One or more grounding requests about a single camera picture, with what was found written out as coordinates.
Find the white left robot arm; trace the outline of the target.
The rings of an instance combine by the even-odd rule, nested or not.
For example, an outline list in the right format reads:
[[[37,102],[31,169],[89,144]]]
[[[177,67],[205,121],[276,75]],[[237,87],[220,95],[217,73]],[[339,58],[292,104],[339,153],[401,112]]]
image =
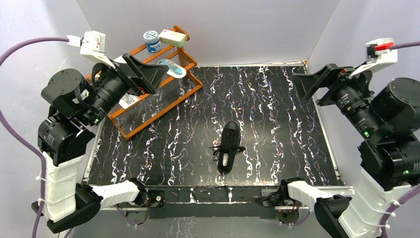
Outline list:
[[[50,111],[38,129],[45,193],[32,207],[47,218],[53,233],[84,224],[107,207],[150,204],[148,188],[136,178],[106,186],[76,179],[87,144],[95,137],[89,127],[99,124],[126,94],[155,94],[168,70],[167,65],[145,64],[124,54],[122,62],[95,64],[92,74],[99,78],[91,83],[73,68],[51,77],[41,92]]]

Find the black canvas sneaker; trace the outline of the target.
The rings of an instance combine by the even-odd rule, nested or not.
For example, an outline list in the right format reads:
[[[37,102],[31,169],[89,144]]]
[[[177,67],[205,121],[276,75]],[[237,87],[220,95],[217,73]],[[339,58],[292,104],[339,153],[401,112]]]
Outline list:
[[[240,150],[240,127],[235,121],[228,122],[222,130],[217,168],[221,173],[229,173],[233,168],[236,153]]]

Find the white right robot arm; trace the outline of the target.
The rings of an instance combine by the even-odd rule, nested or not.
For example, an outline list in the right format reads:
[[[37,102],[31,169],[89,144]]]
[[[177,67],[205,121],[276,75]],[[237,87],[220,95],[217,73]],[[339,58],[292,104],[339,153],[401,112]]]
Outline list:
[[[279,200],[299,201],[334,238],[383,238],[388,219],[420,190],[420,83],[399,77],[374,94],[372,70],[327,64],[314,74],[293,74],[301,100],[327,88],[319,106],[335,105],[363,137],[361,177],[352,197],[319,190],[301,178],[282,180]]]

